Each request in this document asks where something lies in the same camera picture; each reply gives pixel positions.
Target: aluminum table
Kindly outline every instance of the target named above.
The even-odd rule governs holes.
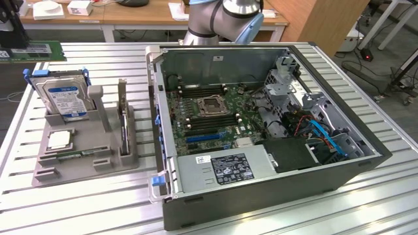
[[[164,231],[161,205],[149,203],[147,188],[147,176],[156,172],[144,57],[145,46],[151,44],[67,43],[63,44],[67,62],[36,64],[37,69],[52,71],[85,66],[92,84],[104,86],[105,106],[116,105],[117,80],[127,79],[127,98],[135,107],[140,167],[87,181],[33,188],[32,170],[45,109],[37,95],[27,87],[0,149],[0,162],[4,163],[0,232],[5,235],[418,233],[417,143],[326,54],[307,43],[294,44],[393,152],[393,157],[336,191],[187,229]],[[300,77],[315,91],[318,87],[304,71]]]

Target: floor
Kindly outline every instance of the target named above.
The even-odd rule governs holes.
[[[378,20],[379,14],[375,14],[375,17],[371,20],[371,25]],[[371,29],[364,26],[364,22],[360,21],[360,31],[367,33]],[[413,34],[407,30],[402,29],[397,34],[395,38],[387,45],[386,49],[379,51],[376,46],[380,41],[385,39],[385,36],[389,34],[390,30],[395,24],[389,26],[382,33],[378,35],[374,41],[374,46],[371,47],[374,53],[372,62],[362,61],[362,64],[367,66],[376,74],[390,74],[390,67],[399,67],[403,61],[409,58],[413,51],[418,48],[418,35]],[[33,40],[59,40],[61,42],[103,42],[103,34],[100,31],[93,30],[28,30],[28,34]],[[178,39],[182,39],[186,35],[186,31],[171,31],[167,35],[165,31],[161,30],[136,30],[136,31],[115,31],[116,42],[175,42]],[[358,58],[354,53],[338,54],[339,57],[344,56],[343,59],[334,57],[334,61],[340,65],[342,61],[355,61]],[[23,91],[25,88],[25,82],[23,80],[21,71],[24,68],[33,68],[35,64],[23,64],[23,65],[0,65],[1,79],[3,84],[8,86],[0,86],[0,144],[7,133],[9,123],[12,121],[16,108],[19,103],[8,102],[1,100],[3,97],[12,92]],[[390,81],[390,76],[375,76],[366,69],[362,70],[372,78],[387,83]],[[411,69],[410,76],[414,75],[415,68]],[[352,74],[348,76],[358,83],[360,88],[372,96],[376,95],[376,90]],[[386,111],[389,116],[394,119],[398,125],[403,130],[410,134],[413,139],[418,141],[418,125],[414,121],[418,114],[418,105],[411,104],[410,106],[402,105],[402,100],[405,99],[403,94],[394,94],[391,97],[386,98],[379,106]]]

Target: blue cable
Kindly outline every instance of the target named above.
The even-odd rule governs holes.
[[[327,141],[331,143],[331,145],[334,146],[334,148],[336,149],[336,152],[342,155],[347,155],[344,153],[344,151],[342,151],[340,147],[335,144],[334,140],[331,139],[331,137],[328,136],[326,130],[323,129],[323,127],[320,126],[320,124],[315,121],[315,120],[310,120],[308,121],[316,128],[318,130],[322,132],[322,134],[324,135]]]

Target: power supply label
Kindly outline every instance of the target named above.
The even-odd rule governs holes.
[[[211,158],[211,166],[220,185],[254,179],[251,167],[243,153]]]

